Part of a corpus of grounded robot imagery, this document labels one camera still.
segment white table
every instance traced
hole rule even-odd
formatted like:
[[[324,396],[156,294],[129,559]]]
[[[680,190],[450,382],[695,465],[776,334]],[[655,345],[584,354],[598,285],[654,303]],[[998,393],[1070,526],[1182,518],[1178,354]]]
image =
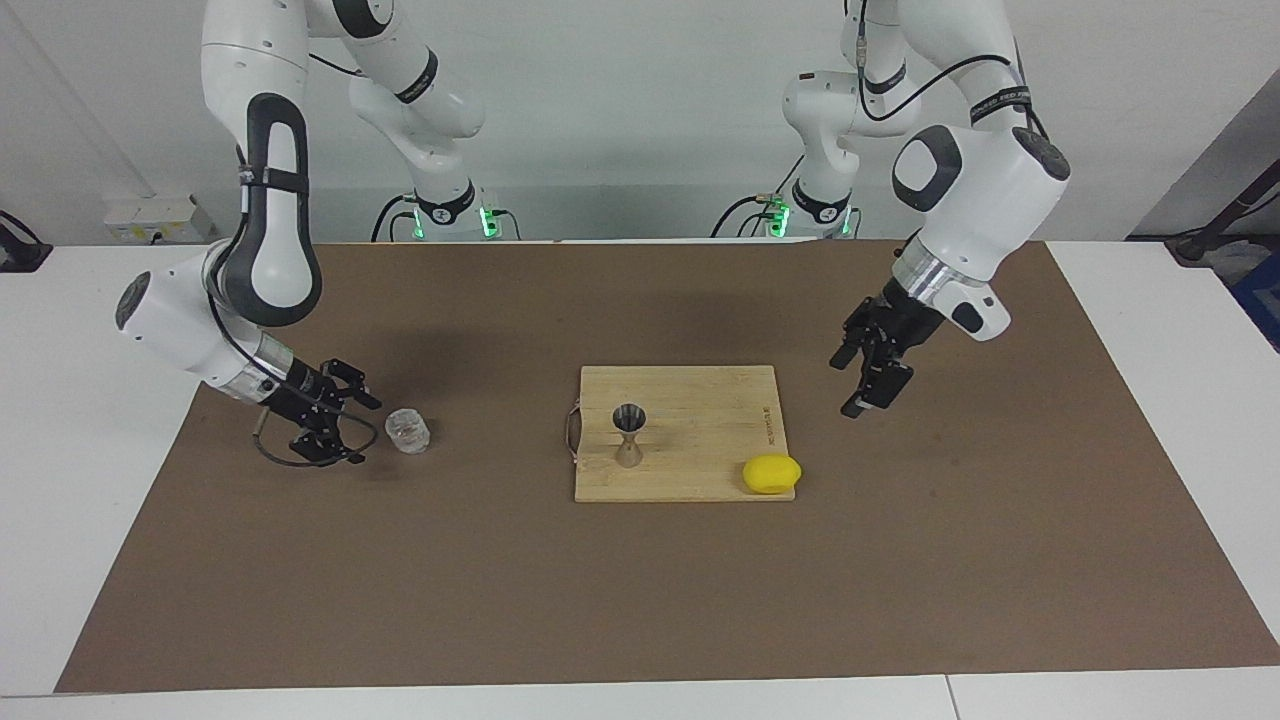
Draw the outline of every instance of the white table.
[[[1160,246],[1051,249],[1280,634],[1280,356],[1210,272]],[[192,252],[59,249],[0,275],[0,717],[1280,717],[1280,669],[42,697],[197,386],[115,333],[115,300]]]

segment lemon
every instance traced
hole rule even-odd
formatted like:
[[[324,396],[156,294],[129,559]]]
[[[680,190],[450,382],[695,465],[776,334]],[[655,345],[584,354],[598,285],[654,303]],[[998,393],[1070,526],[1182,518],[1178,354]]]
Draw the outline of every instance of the lemon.
[[[800,464],[787,455],[760,455],[742,468],[742,480],[751,492],[782,495],[800,482]]]

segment brown paper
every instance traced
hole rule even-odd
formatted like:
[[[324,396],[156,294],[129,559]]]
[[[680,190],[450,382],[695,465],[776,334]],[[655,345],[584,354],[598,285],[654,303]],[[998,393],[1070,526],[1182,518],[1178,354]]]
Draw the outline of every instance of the brown paper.
[[[827,359],[893,247],[319,249],[279,336],[433,447],[282,469],[202,389],[58,691],[1280,664],[1043,246],[1004,337],[945,327],[891,411],[840,415]],[[573,502],[580,369],[662,364],[777,368],[794,503]]]

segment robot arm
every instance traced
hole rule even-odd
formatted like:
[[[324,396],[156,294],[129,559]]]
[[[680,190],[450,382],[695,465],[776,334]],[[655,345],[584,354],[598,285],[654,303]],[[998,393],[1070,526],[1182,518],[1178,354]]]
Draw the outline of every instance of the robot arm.
[[[426,238],[497,234],[484,190],[471,181],[457,146],[484,126],[480,97],[448,72],[394,4],[308,1],[321,32],[342,37],[364,70],[351,81],[351,105],[403,155]]]
[[[906,74],[906,38],[897,3],[877,0],[867,8],[865,23],[861,17],[860,10],[854,10],[845,19],[845,58],[855,67],[859,56],[868,59],[863,92],[873,111],[897,108],[918,90]],[[861,54],[860,31],[869,49]],[[786,234],[831,237],[849,213],[860,165],[849,140],[906,135],[919,120],[920,106],[908,104],[892,118],[877,122],[861,109],[856,73],[813,72],[791,81],[782,111],[804,142],[796,182],[786,188],[785,202],[791,210]]]
[[[1002,0],[883,1],[897,5],[911,47],[938,68],[959,68],[952,78],[972,127],[925,128],[893,165],[895,193],[925,222],[884,291],[845,323],[832,366],[844,370],[864,355],[858,391],[842,410],[850,418],[893,402],[913,375],[902,355],[942,323],[978,341],[1005,332],[1010,315],[988,282],[1044,222],[1070,178],[1048,138],[1023,127],[1034,115]],[[868,77],[861,63],[859,74]]]
[[[440,135],[475,135],[483,120],[393,8],[378,0],[209,0],[205,100],[241,154],[242,225],[197,258],[143,273],[116,307],[116,327],[134,342],[210,387],[261,405],[264,419],[270,413],[298,425],[289,447],[306,462],[294,465],[362,461],[372,441],[347,447],[338,419],[365,424],[376,439],[376,429],[347,414],[346,404],[380,406],[360,370],[340,360],[315,369],[261,329],[302,320],[321,292],[300,109],[308,36],[343,37],[369,76],[397,87],[396,101],[434,118]]]

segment power outlet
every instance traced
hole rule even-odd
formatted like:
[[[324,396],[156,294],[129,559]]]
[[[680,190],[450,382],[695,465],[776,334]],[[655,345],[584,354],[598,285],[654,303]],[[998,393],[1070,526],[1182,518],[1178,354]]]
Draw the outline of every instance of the power outlet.
[[[214,241],[214,222],[189,196],[111,201],[104,223],[111,237],[125,245],[207,245]]]

